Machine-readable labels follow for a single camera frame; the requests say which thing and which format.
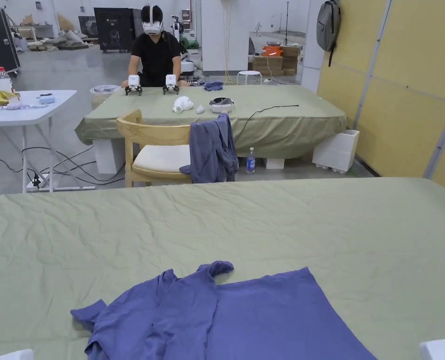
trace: white seat cushion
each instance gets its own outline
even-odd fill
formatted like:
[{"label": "white seat cushion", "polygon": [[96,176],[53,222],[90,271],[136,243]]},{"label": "white seat cushion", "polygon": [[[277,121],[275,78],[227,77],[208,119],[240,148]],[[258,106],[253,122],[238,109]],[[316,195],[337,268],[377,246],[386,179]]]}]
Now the white seat cushion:
[{"label": "white seat cushion", "polygon": [[179,173],[180,167],[189,164],[189,145],[146,145],[134,160],[135,167],[164,173]]}]

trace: chair backrest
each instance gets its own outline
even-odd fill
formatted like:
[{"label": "chair backrest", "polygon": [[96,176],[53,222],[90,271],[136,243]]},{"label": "chair backrest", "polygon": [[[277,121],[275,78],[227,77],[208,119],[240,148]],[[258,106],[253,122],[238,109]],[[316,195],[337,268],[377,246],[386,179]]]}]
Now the chair backrest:
[{"label": "chair backrest", "polygon": [[132,143],[145,145],[187,145],[190,125],[155,126],[142,123],[142,113],[136,110],[117,119],[119,133]]}]

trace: shirt sleeve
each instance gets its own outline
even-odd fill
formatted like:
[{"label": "shirt sleeve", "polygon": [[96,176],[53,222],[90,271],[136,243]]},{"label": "shirt sleeve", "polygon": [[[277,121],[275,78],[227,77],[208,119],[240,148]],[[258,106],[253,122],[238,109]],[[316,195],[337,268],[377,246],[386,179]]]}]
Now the shirt sleeve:
[{"label": "shirt sleeve", "polygon": [[172,34],[169,34],[169,41],[170,41],[171,58],[181,56],[181,44],[179,44],[179,41],[177,41],[176,37]]},{"label": "shirt sleeve", "polygon": [[142,36],[139,36],[133,43],[133,49],[131,55],[142,57],[144,53],[144,44]]}]

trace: white folding table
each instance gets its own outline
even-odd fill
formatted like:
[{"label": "white folding table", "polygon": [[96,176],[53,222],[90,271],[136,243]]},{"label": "white folding table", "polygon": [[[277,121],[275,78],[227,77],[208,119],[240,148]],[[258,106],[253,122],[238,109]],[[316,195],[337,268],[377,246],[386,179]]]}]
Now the white folding table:
[{"label": "white folding table", "polygon": [[[71,171],[70,167],[64,162],[64,158],[60,157],[59,154],[51,145],[51,129],[53,127],[53,116],[62,109],[64,105],[71,97],[73,97],[77,92],[75,90],[38,90],[38,91],[21,91],[21,102],[28,105],[39,104],[39,100],[36,99],[41,94],[51,93],[54,95],[56,102],[49,104],[47,107],[40,108],[29,108],[20,110],[0,110],[0,131],[9,140],[9,142],[14,146],[18,152],[22,152],[23,158],[23,177],[22,177],[22,192],[27,192],[27,165],[30,165],[32,169],[37,173],[41,180],[41,186],[47,184],[47,178],[49,183],[49,191],[68,191],[68,190],[87,190],[94,189],[95,186],[83,186],[83,183],[76,178],[74,173]],[[40,126],[44,121],[48,121],[48,134],[44,134]],[[44,140],[47,147],[50,149],[50,163],[49,163],[49,175],[48,177],[43,176],[38,169],[29,161],[27,152],[23,149],[27,148],[27,126],[34,125]],[[22,127],[22,148],[20,148],[4,131],[4,127],[7,126],[21,126]],[[54,187],[54,158],[58,159],[66,171],[77,183],[77,187]]]}]

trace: black t-shirt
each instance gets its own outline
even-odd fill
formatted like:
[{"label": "black t-shirt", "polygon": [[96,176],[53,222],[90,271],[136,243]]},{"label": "black t-shirt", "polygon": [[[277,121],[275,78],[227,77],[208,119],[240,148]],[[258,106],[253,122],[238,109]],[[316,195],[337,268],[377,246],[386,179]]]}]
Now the black t-shirt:
[{"label": "black t-shirt", "polygon": [[134,41],[132,55],[141,58],[142,73],[150,82],[165,84],[166,75],[173,73],[173,58],[181,56],[180,44],[165,31],[157,43],[142,34]]}]

